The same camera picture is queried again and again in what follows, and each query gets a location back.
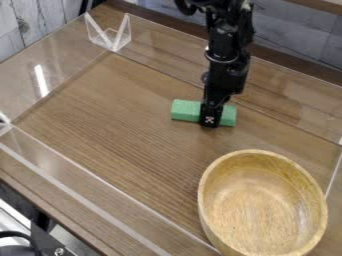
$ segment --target green block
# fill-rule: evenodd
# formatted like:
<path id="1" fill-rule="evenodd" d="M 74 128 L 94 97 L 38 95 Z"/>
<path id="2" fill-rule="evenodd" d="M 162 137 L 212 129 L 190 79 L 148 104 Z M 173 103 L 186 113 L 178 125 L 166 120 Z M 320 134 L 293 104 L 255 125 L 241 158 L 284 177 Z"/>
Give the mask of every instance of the green block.
<path id="1" fill-rule="evenodd" d="M 186 122 L 198 122 L 200 102 L 186 100 L 173 100 L 170 109 L 170 119 Z M 235 126 L 236 108 L 225 105 L 223 109 L 220 126 Z"/>

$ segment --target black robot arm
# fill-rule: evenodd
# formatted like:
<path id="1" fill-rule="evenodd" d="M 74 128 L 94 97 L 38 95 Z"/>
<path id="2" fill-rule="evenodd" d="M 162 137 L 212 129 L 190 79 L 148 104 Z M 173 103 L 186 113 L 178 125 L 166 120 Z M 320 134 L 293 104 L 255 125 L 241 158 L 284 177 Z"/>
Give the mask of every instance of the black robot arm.
<path id="1" fill-rule="evenodd" d="M 252 41 L 252 4 L 248 0 L 174 0 L 180 12 L 205 13 L 208 72 L 202 74 L 204 96 L 200 125 L 217 127 L 224 103 L 244 89 L 249 68 L 247 46 Z"/>

